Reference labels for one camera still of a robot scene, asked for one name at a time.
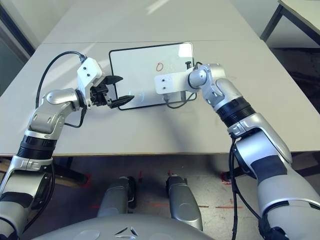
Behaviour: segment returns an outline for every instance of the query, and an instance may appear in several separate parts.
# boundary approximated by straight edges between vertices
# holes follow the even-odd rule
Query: white table
[[[163,42],[42,44],[0,98],[0,155],[17,152],[43,70],[58,53],[87,53],[110,74],[110,50],[157,44]],[[193,49],[196,60],[225,67],[229,79],[291,151],[320,150],[319,114],[263,41],[195,41]],[[75,88],[78,67],[76,56],[59,60],[47,75],[42,94]],[[67,122],[78,123],[79,114],[73,113]],[[81,128],[65,126],[54,154],[226,153],[231,143],[226,129],[202,96],[176,110],[155,106],[120,111],[102,106],[88,111]]]
[[[81,0],[48,43],[256,40],[228,0]]]
[[[291,151],[320,150],[319,114],[229,1],[84,0],[67,12],[0,98],[0,156],[17,152],[41,75],[57,54],[80,51],[111,74],[110,50],[176,41],[191,41],[196,61],[222,64]],[[41,94],[76,88],[78,67],[76,56],[64,56],[52,66]],[[79,112],[72,113],[67,122],[79,118]],[[226,153],[231,143],[226,129],[201,95],[176,110],[102,106],[88,111],[81,128],[64,127],[54,154]]]
[[[266,42],[281,17],[285,16],[320,45],[320,1],[278,0],[278,2],[279,6],[275,10],[260,38]]]

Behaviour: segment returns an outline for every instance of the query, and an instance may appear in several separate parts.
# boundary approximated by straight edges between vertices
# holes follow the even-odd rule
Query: red tape marking
[[[169,207],[168,203],[150,203],[151,207],[161,208],[161,207]]]
[[[85,174],[85,175],[87,176],[88,180],[86,181],[85,184],[82,184],[82,185],[81,185],[81,188],[88,188],[89,185],[90,185],[90,182],[91,182],[91,174],[87,173],[87,174]]]

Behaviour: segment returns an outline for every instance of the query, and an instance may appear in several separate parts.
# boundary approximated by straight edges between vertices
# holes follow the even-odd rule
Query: table leg
[[[278,22],[280,21],[282,17],[282,9],[284,7],[279,4],[279,6],[274,11],[274,14],[272,15],[269,23],[263,30],[263,33],[260,36],[260,39],[266,42],[268,38],[270,37],[271,33],[274,31],[275,27],[277,26]]]
[[[239,177],[241,175],[244,175],[244,171],[241,169],[241,167],[236,167],[234,170],[233,170],[233,174],[234,174],[234,177]],[[231,176],[230,176],[230,171],[225,171],[222,173],[221,175],[222,177],[222,180],[224,180],[225,182],[231,182]]]
[[[302,20],[296,17],[292,12],[283,7],[281,10],[281,15],[289,19],[294,25],[296,25],[300,30],[302,30],[306,35],[308,35],[309,38],[311,38],[318,45],[320,45],[320,35],[307,24],[305,24]]]
[[[86,184],[88,181],[88,177],[86,175],[79,173],[77,171],[68,169],[67,167],[54,164],[54,168],[55,168],[55,175],[61,176],[63,178],[67,178],[69,180],[73,180],[78,185]]]
[[[68,157],[68,159],[67,159],[67,161],[66,161],[66,165],[65,165],[65,167],[66,167],[67,169],[70,169],[70,168],[71,168],[71,164],[72,164],[73,160],[74,160],[74,158],[73,158],[72,156],[69,156],[69,157]]]

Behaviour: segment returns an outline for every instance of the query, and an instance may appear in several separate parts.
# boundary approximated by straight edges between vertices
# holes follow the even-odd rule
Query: silver robot arm segment
[[[188,76],[238,140],[233,153],[243,171],[258,180],[261,218],[290,240],[320,235],[320,197],[292,167],[289,148],[267,120],[256,113],[219,64],[204,64]]]
[[[47,93],[30,118],[20,148],[12,157],[0,186],[0,239],[20,237],[30,211],[41,208],[45,203],[52,177],[45,170],[53,163],[53,151],[67,116],[80,108],[82,116],[93,105],[116,108],[134,98],[109,98],[107,85],[122,80],[122,77],[105,76],[93,58],[86,58],[77,75],[78,89]]]

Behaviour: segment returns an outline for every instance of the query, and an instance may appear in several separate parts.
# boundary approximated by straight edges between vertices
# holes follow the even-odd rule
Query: wall
[[[0,96],[24,65],[24,62],[0,38]]]
[[[278,6],[277,0],[231,0],[255,33],[260,36]],[[312,39],[282,17],[267,45],[272,48],[319,48]]]

